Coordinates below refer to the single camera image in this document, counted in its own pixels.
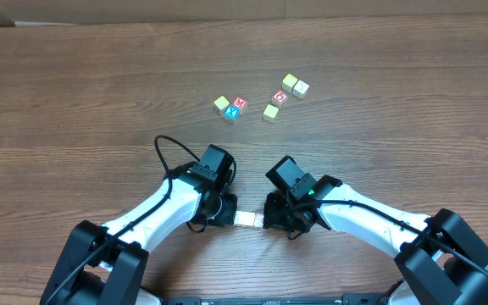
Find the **white number six block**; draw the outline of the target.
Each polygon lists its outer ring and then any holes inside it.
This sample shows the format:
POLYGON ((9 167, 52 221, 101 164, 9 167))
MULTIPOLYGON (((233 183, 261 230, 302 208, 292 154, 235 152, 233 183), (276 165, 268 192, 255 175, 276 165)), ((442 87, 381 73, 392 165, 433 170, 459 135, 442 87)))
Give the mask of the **white number six block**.
POLYGON ((244 214, 242 211, 236 211, 233 225, 234 226, 242 226, 243 217, 244 217, 244 214))

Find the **red Y wooden block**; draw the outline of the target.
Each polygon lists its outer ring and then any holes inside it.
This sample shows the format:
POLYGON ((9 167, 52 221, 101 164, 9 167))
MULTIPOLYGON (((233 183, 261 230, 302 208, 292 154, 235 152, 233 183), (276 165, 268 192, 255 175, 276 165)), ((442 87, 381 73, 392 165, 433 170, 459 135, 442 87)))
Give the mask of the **red Y wooden block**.
POLYGON ((254 229, 262 229, 263 228, 263 221, 264 215, 261 213, 256 213, 253 220, 253 228, 254 229))

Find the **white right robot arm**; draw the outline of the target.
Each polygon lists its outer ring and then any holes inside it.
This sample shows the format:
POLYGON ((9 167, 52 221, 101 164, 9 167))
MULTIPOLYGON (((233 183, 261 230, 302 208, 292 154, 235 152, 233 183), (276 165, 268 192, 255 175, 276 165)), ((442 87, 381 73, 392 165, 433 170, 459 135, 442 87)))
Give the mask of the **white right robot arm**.
POLYGON ((266 177, 276 190, 263 226, 295 240, 314 225, 347 233, 393 258, 402 280, 383 304, 488 304, 488 246, 457 213, 409 213, 369 199, 341 180, 314 179, 290 156, 266 177))

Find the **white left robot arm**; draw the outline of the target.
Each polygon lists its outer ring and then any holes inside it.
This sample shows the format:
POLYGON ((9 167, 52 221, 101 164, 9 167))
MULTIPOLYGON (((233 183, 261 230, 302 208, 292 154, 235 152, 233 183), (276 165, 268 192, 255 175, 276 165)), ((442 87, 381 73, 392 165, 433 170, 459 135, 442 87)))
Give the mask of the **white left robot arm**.
POLYGON ((170 170, 158 190, 103 225, 80 222, 69 234, 42 293, 43 304, 158 304, 141 288, 150 253, 184 223, 229 225, 234 158, 215 145, 197 162, 170 170))

